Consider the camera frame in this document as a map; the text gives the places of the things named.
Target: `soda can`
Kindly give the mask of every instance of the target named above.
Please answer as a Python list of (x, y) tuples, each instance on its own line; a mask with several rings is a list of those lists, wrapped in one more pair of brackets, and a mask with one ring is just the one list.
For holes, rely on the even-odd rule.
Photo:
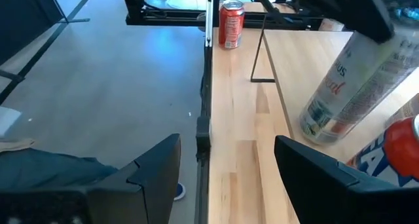
[(397, 110), (385, 123), (384, 127), (387, 128), (395, 121), (405, 119), (407, 117), (419, 114), (419, 94), (416, 94), (407, 103), (405, 103), (399, 110)]
[(354, 32), (300, 114), (312, 142), (342, 139), (419, 66), (419, 13), (406, 2), (384, 2), (394, 36), (378, 44)]
[(393, 123), (346, 164), (398, 187), (419, 187), (419, 116)]
[(244, 4), (236, 0), (224, 1), (219, 17), (219, 45), (225, 49), (237, 48), (242, 38)]

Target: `red soda can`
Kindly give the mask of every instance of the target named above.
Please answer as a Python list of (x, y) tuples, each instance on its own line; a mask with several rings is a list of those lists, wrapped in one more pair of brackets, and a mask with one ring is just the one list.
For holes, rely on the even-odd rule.
[(232, 49), (240, 45), (244, 22), (244, 5), (241, 1), (226, 0), (220, 9), (218, 43)]
[(397, 121), (346, 164), (398, 187), (419, 187), (419, 115)]

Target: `concrete floor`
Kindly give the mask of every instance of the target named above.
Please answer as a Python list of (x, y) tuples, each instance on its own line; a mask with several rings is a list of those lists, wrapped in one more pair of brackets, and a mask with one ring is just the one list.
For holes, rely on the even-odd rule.
[(204, 35), (126, 26), (125, 16), (123, 0), (89, 0), (76, 18), (91, 21), (67, 26), (3, 104), (23, 113), (8, 136), (122, 167), (180, 133), (187, 195), (170, 223), (193, 223)]

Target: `blue jeans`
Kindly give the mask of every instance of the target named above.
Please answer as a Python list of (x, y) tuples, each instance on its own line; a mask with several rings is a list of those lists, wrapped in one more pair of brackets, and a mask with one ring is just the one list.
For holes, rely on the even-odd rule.
[(79, 158), (37, 149), (0, 153), (0, 189), (87, 185), (117, 171), (96, 158)]

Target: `blue shoe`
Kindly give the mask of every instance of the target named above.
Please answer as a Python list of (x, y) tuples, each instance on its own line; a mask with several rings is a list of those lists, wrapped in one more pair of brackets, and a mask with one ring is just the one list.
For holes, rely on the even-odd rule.
[(174, 201), (180, 200), (183, 197), (185, 197), (186, 194), (186, 188), (184, 185), (182, 185), (181, 183), (177, 184), (177, 189), (176, 189), (176, 197), (174, 199)]

